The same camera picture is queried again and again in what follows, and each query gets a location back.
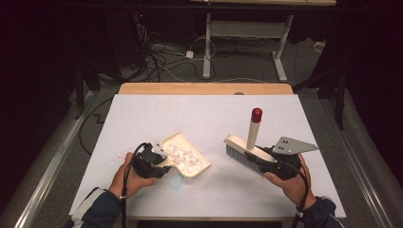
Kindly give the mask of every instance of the table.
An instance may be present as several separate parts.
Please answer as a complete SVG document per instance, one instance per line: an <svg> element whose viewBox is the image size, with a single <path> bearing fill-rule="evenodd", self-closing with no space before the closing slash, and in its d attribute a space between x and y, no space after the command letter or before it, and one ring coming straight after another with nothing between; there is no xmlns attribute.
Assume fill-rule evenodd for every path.
<svg viewBox="0 0 403 228"><path fill-rule="evenodd" d="M70 213L93 187L110 185L125 153L140 143L161 141L181 131L212 165L194 179L185 179L172 169L155 185L128 200L129 218L291 219L295 205L279 188L225 154L223 140L228 134L247 137L250 112L255 106L263 110L257 145L271 146L281 135L316 143L299 99L288 85L122 85ZM304 158L312 173L314 193L331 197L337 206L336 216L345 217L319 150L304 154Z"/></svg>
<svg viewBox="0 0 403 228"><path fill-rule="evenodd" d="M210 0L208 4L229 3L229 4L260 4L260 5L287 5L287 6L315 6L326 7L334 6L336 0ZM294 15L288 15L284 23L266 23L266 22L241 22L241 21L214 21L211 19L211 13L207 13L206 33L205 33L205 54L203 62L203 74L205 79L210 78L211 57L211 36L237 36L237 37L256 37L256 38L279 38L278 50L272 52L272 57L278 78L282 83L287 82L284 67L280 57L287 41Z"/></svg>

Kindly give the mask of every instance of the jacket sleeve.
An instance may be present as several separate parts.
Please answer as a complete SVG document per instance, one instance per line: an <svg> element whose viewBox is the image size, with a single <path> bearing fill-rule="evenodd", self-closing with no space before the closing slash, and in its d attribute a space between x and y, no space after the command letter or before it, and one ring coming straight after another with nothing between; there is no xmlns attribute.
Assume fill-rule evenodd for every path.
<svg viewBox="0 0 403 228"><path fill-rule="evenodd" d="M344 227L335 217L336 205L330 198L317 197L317 202L303 211L302 220L305 228Z"/></svg>
<svg viewBox="0 0 403 228"><path fill-rule="evenodd" d="M94 188L66 223L65 228L111 228L121 213L121 204L113 193Z"/></svg>

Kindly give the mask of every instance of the white table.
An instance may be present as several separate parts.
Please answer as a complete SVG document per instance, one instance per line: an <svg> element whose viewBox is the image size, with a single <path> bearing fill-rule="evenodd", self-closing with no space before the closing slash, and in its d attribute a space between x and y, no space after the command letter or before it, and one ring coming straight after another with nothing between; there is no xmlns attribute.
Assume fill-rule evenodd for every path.
<svg viewBox="0 0 403 228"><path fill-rule="evenodd" d="M281 136L316 143L297 95L116 95L70 213L94 187L110 185L127 152L182 132L212 165L194 179L172 169L127 201L130 218L291 219L295 205L282 191L225 153L228 134L246 139L254 107L263 110L257 145L271 146ZM313 192L331 197L336 216L346 217L319 150L303 156Z"/></svg>

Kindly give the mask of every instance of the gray bristles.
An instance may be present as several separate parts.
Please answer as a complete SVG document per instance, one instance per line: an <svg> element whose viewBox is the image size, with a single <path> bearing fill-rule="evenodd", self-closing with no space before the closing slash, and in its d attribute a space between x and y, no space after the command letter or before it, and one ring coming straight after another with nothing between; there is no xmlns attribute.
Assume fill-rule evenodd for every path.
<svg viewBox="0 0 403 228"><path fill-rule="evenodd" d="M229 157L233 158L235 161L243 164L243 166L250 168L253 171L257 172L259 175L261 175L259 167L256 163L248 161L242 153L240 153L233 147L229 146L228 144L226 145L226 153Z"/></svg>

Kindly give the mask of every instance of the gray metal bracket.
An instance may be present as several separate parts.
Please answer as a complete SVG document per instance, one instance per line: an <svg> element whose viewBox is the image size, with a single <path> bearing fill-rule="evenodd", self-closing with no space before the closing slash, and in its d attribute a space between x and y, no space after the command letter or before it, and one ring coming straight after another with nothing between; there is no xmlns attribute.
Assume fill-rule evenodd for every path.
<svg viewBox="0 0 403 228"><path fill-rule="evenodd" d="M278 140L277 144L273 147L272 151L276 154L293 155L317 149L319 149L319 146L316 144L298 141L282 136Z"/></svg>

